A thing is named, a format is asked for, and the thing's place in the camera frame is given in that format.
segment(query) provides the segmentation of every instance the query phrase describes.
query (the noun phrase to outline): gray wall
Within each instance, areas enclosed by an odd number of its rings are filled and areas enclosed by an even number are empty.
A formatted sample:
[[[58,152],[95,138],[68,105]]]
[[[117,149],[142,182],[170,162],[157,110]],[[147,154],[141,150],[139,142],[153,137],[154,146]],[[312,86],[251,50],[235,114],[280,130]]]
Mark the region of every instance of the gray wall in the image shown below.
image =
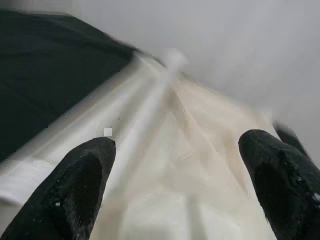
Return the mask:
[[[65,12],[154,56],[179,48],[197,81],[273,113],[320,166],[317,0],[2,0]]]

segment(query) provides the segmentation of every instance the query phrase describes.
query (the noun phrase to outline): black fabric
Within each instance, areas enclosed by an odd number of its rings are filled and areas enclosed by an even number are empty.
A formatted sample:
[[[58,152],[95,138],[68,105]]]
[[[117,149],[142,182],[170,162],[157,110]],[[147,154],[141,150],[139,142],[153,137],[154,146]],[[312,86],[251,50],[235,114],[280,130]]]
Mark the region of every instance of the black fabric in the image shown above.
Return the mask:
[[[71,16],[0,10],[0,163],[132,59]]]

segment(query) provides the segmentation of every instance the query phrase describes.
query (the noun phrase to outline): cream fabric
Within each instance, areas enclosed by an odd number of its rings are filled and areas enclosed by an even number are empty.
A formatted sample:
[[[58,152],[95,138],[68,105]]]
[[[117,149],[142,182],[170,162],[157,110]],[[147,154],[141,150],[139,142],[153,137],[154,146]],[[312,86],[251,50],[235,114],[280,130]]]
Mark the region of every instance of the cream fabric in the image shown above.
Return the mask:
[[[238,148],[249,129],[276,136],[267,119],[145,56],[108,84],[1,166],[2,228],[68,151],[112,128],[91,240],[276,239]]]

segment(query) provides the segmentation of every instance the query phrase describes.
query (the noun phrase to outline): white fabric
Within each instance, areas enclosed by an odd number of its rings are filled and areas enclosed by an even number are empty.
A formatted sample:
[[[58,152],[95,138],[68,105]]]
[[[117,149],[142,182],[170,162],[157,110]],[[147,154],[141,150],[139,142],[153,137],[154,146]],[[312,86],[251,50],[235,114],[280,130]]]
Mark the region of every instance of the white fabric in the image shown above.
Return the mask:
[[[1,166],[6,221],[105,128],[117,152],[91,240],[276,239],[238,148],[249,129],[276,136],[271,123],[141,56]]]

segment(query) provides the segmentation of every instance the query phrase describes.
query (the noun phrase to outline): small white square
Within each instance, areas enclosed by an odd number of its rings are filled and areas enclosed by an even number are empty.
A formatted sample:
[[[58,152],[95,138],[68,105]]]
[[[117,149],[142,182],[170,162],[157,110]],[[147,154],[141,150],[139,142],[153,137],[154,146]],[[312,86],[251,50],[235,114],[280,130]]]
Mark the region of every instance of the small white square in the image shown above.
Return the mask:
[[[105,137],[111,137],[112,136],[112,128],[104,128],[103,129],[103,135]]]

